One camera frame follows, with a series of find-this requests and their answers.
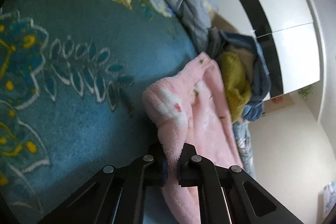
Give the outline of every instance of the yellow garment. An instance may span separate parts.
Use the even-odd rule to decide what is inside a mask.
[[[218,58],[220,71],[227,101],[229,104],[232,123],[236,122],[242,115],[244,106],[251,98],[251,88],[246,79],[246,71],[238,54],[224,52]]]

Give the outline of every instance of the beige wall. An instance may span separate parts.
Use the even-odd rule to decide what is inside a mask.
[[[322,190],[336,178],[336,160],[322,126],[292,97],[294,106],[250,123],[257,181],[304,224],[319,224]]]

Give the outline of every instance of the pink plush garment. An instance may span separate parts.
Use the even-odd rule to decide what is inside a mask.
[[[177,181],[183,144],[194,145],[197,154],[215,165],[243,167],[219,67],[202,52],[176,76],[150,85],[142,100],[168,161],[165,201],[180,224],[200,224],[197,187],[182,188]]]

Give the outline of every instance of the white wall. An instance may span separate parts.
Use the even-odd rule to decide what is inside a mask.
[[[292,97],[294,106],[249,125],[257,181],[304,224],[320,224],[336,160],[322,126],[297,93]]]
[[[314,85],[307,105],[321,122],[336,153],[336,0],[310,0],[324,53],[323,82]]]

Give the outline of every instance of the pink towel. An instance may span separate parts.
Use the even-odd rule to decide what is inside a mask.
[[[142,100],[168,161],[168,180],[162,188],[165,201],[180,224],[199,224],[197,187],[182,188],[177,181],[183,144],[194,145],[197,154],[215,165],[243,166],[219,67],[202,52],[176,76],[150,85]]]

